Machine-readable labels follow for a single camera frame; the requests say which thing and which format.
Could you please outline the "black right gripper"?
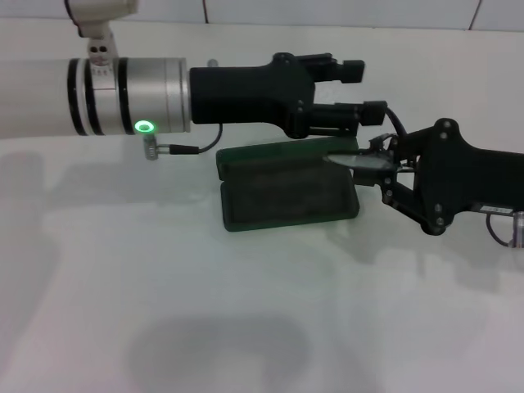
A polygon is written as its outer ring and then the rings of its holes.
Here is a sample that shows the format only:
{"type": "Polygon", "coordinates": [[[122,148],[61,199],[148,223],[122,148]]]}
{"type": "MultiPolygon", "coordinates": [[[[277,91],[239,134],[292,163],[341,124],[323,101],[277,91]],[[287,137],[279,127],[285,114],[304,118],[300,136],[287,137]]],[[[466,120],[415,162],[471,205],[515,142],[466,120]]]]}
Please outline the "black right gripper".
{"type": "Polygon", "coordinates": [[[441,235],[463,212],[513,214],[523,211],[523,155],[470,145],[452,119],[402,136],[384,133],[369,151],[393,166],[415,166],[414,191],[395,172],[354,169],[356,185],[379,186],[382,202],[422,221],[422,230],[441,235]]]}

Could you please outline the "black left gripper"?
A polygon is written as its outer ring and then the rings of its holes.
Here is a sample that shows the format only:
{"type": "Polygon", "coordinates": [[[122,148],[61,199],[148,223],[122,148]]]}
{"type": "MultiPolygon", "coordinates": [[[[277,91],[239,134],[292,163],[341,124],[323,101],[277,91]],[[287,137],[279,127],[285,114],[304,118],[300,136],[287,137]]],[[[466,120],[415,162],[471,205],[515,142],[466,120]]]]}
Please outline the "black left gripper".
{"type": "Polygon", "coordinates": [[[383,124],[387,103],[313,105],[314,82],[358,84],[363,77],[364,61],[338,63],[331,53],[277,53],[262,66],[191,68],[192,122],[272,124],[293,139],[355,137],[359,126],[383,124]]]}

